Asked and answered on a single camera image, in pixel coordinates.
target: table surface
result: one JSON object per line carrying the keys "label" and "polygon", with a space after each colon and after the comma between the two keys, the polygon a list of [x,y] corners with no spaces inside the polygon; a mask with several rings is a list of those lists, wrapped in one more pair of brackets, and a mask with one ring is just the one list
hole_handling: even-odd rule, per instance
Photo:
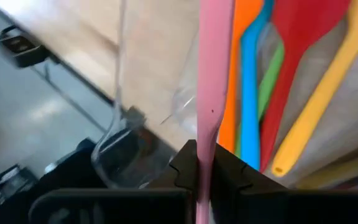
{"label": "table surface", "polygon": [[[194,136],[167,118],[198,13],[195,1],[172,7],[175,2],[128,1],[123,104],[139,108],[148,128],[179,150]],[[85,0],[0,0],[2,13],[110,98],[114,98],[118,9],[118,0],[108,4],[105,0],[92,4]]]}
{"label": "table surface", "polygon": [[[194,136],[174,119],[166,118],[172,113],[173,94],[198,29],[198,1],[127,2],[124,107],[138,107],[147,117],[147,127],[180,149]],[[114,98],[119,0],[0,0],[0,11],[36,36],[106,96]],[[291,88],[276,148],[329,66],[345,33],[346,23],[342,21],[305,53]],[[292,184],[356,147],[358,59],[297,165],[287,176],[276,180]]]}

